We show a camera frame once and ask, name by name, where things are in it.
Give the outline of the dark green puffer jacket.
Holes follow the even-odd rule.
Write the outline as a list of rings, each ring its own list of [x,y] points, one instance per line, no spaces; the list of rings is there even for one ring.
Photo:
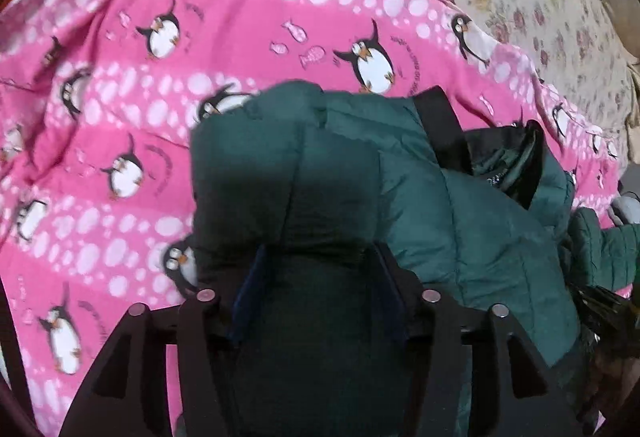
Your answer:
[[[373,246],[463,307],[502,303],[582,433],[636,386],[639,229],[602,228],[536,122],[463,131],[410,98],[290,81],[202,119],[188,239],[202,287],[265,251],[231,376],[237,436],[402,436],[410,377]]]

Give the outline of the grey sweatshirt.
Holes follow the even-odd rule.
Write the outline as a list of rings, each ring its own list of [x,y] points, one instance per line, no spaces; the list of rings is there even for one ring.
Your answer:
[[[622,194],[611,203],[610,217],[615,226],[639,225],[640,201],[637,194]]]

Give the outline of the pink penguin blanket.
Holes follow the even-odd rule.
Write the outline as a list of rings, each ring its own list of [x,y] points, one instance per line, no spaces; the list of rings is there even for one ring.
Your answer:
[[[192,225],[189,138],[289,79],[380,97],[442,87],[466,128],[535,119],[604,213],[611,135],[541,82],[521,49],[443,0],[14,0],[1,14],[1,279],[35,420],[58,433],[108,333],[136,301],[180,301],[162,256]]]

